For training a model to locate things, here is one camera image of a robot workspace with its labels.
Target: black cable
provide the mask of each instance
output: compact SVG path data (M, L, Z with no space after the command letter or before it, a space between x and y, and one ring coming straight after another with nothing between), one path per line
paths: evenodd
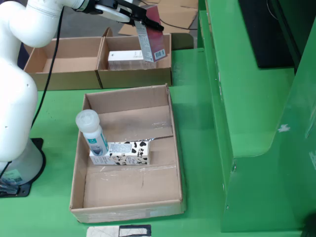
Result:
M32 127L40 113L40 109L41 109L41 106L43 105L43 102L44 102L44 98L45 98L45 95L46 95L46 92L47 92L47 88L48 88L48 85L49 85L49 81L50 81L50 77L51 77L51 73L53 71L53 67L54 67L54 62L55 62L55 58L56 58L56 54L57 54L57 50L58 50L58 44L59 44L59 38L60 38L60 29L61 29L61 22L62 22L62 19L63 19L63 14L64 14L64 8L61 10L61 14L60 14L60 18L59 18L59 23L58 23L58 29L57 29L57 40L56 40L56 45L55 45L55 51L54 51L54 55L53 55L53 58L51 60L51 64L50 64L50 69L49 69L49 73L48 73L48 78L47 78L47 82L46 82L46 86L45 86L45 89L44 89L44 93L43 93L43 96L41 97L41 100L40 100L40 104L39 104L39 108L35 114L35 117L33 119L33 122L32 122Z
M142 3L145 4L145 5L149 5L148 3L146 3L146 2L144 2L144 1L142 1L142 0L139 0L139 1L142 2ZM161 18L160 18L160 21L163 22L163 23L165 23L166 25L169 25L169 26L172 26L172 27L175 27L175 28L179 28L179 29L183 29L183 30L189 30L189 31L197 31L197 29L190 29L190 28L184 28L184 27L180 27L180 26L171 25L171 24L169 24L169 23L164 22Z
M0 179L2 178L2 176L3 176L4 172L5 172L5 170L8 168L8 166L9 166L10 164L11 164L11 161L9 161L9 162L5 165L3 171L1 171Z

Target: pink package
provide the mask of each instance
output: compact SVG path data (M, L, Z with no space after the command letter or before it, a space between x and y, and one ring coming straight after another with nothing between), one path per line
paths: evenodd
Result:
M153 5L146 7L146 9L146 16L149 19L160 23L158 7ZM156 62L167 57L163 41L163 33L161 31L146 27L137 21L135 21L135 26L145 61Z

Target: green table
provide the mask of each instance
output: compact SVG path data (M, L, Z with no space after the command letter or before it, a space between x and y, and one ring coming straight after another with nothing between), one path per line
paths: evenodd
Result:
M299 236L298 232L220 233L225 200L204 49L176 51L172 58L174 87L170 91L183 152L188 210L183 215L101 225L151 224L154 237ZM31 132L31 137L44 139L47 165L28 197L0 199L0 236L85 237L90 225L77 222L69 202L78 135L75 117L83 95L90 92L96 90L47 93Z

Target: cardboard box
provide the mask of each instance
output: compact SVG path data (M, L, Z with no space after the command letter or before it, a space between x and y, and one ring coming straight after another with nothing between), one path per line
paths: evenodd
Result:
M86 94L108 141L151 141L150 165L94 165L79 132L70 211L82 223L168 216L186 209L170 93L166 85Z
M102 88L96 74L102 41L102 37L60 39L48 90ZM24 68L38 90L45 88L55 45L53 39L43 48L34 48Z
M97 65L103 88L128 88L149 85L172 85L171 76L171 34L164 35L167 57L157 62L157 68L147 70L109 70L109 52L141 50L138 36L105 37L102 42Z
M150 164L150 142L109 142L109 151L96 156L90 151L94 165L142 165Z

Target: white box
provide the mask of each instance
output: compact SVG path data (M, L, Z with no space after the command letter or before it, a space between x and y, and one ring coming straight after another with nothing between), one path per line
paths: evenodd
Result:
M140 165L150 164L150 142L109 142L109 151L104 156L95 156L90 151L94 165Z
M144 61L141 50L110 51L108 62L112 71L157 68L156 63Z

